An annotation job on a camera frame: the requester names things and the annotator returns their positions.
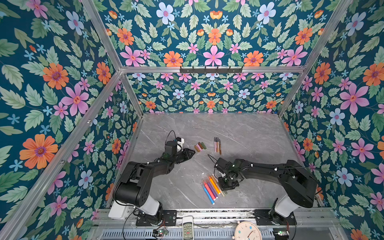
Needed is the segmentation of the beige marker pen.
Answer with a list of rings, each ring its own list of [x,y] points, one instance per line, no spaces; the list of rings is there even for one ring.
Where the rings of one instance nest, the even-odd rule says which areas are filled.
[[[223,192],[223,190],[222,190],[221,187],[219,186],[219,183],[218,183],[217,179],[215,178],[215,176],[211,175],[211,179],[212,179],[213,182],[215,183],[215,186],[216,186],[216,188],[220,191],[221,195],[225,197],[226,194]]]

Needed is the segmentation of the orange highlighter pen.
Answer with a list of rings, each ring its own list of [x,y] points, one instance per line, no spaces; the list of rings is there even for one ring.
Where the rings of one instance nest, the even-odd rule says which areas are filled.
[[[218,186],[216,185],[216,182],[214,181],[214,179],[213,179],[212,177],[209,177],[209,181],[210,181],[210,183],[212,184],[212,186],[214,187],[216,193],[217,193],[218,195],[220,195],[220,194],[221,194],[221,191],[220,191],[220,189],[218,188]]]

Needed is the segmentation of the purple marker pen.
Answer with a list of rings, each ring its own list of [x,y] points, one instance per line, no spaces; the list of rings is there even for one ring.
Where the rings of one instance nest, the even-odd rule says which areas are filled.
[[[212,186],[211,182],[209,180],[206,180],[207,185],[209,186],[211,192],[213,193],[215,200],[218,198],[218,194],[216,193],[214,187]]]

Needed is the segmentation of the brown pen tan cap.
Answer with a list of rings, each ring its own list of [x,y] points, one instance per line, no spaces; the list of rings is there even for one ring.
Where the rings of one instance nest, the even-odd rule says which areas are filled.
[[[218,149],[219,149],[219,154],[222,154],[222,145],[221,145],[221,140],[218,140]]]

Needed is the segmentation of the tan pen lilac cap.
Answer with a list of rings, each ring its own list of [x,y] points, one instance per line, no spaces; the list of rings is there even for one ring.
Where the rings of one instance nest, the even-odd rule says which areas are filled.
[[[216,138],[216,152],[217,153],[220,152],[220,139],[219,138]]]

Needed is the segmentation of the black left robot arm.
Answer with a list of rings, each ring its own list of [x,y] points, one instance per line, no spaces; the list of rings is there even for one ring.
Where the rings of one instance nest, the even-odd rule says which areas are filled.
[[[139,217],[156,226],[163,222],[163,205],[150,196],[153,179],[169,174],[175,165],[184,163],[196,151],[183,147],[183,139],[167,141],[165,150],[153,162],[129,162],[122,176],[115,184],[113,200],[117,206],[133,206],[139,210]]]

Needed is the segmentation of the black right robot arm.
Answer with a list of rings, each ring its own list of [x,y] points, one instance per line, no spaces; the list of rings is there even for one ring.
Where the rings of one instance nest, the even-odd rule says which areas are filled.
[[[218,183],[224,191],[235,189],[241,181],[247,179],[263,180],[282,186],[285,195],[274,201],[267,214],[261,215],[259,211],[254,211],[255,217],[275,225],[288,224],[289,220],[295,220],[295,210],[310,209],[314,205],[318,181],[312,173],[294,160],[287,160],[284,164],[260,164],[244,159],[235,159],[232,163],[219,158],[214,168],[222,174]]]

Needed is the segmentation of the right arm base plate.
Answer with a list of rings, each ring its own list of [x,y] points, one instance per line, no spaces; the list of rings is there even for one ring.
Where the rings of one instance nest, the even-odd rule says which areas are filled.
[[[269,209],[256,209],[253,212],[258,225],[275,225],[275,226],[295,226],[297,224],[294,213],[288,217],[283,217],[273,210]]]

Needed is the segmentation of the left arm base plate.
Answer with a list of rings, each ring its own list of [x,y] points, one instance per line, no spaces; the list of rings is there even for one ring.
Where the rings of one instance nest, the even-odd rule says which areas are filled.
[[[176,210],[163,210],[160,209],[154,216],[139,213],[136,221],[137,227],[160,227],[165,225],[166,227],[175,226],[177,221]]]

